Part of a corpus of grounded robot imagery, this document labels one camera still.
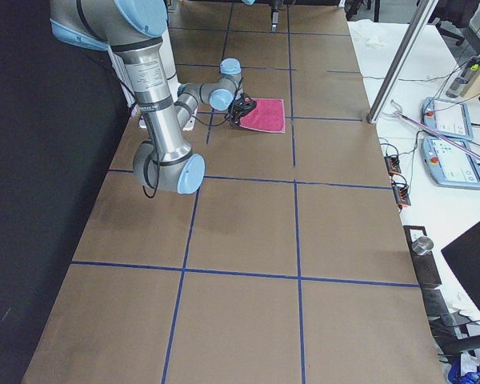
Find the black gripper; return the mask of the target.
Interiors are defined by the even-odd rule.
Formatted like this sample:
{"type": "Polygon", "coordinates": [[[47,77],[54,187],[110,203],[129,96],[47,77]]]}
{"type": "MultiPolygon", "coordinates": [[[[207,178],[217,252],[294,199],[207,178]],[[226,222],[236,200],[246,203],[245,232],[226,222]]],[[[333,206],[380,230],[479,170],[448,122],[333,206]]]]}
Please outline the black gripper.
{"type": "MultiPolygon", "coordinates": [[[[277,10],[271,11],[271,31],[277,30],[278,15],[279,12],[277,10]]],[[[256,106],[256,100],[254,100],[247,93],[240,93],[240,95],[230,104],[227,110],[226,120],[233,125],[239,126],[241,118],[244,118],[250,114],[256,108],[256,106]]]]}

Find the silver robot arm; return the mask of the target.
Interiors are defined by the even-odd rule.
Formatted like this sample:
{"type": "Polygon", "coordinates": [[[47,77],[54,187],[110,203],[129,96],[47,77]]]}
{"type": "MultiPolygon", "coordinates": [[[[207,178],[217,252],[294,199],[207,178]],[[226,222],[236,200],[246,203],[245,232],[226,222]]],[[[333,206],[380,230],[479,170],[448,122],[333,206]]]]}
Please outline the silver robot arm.
{"type": "Polygon", "coordinates": [[[205,161],[182,136],[199,105],[229,110],[242,99],[242,69],[224,59],[214,83],[187,83],[172,97],[160,50],[167,32],[163,1],[52,1],[52,33],[61,42],[120,57],[149,140],[138,148],[134,173],[144,187],[178,194],[198,190],[205,161]]]}

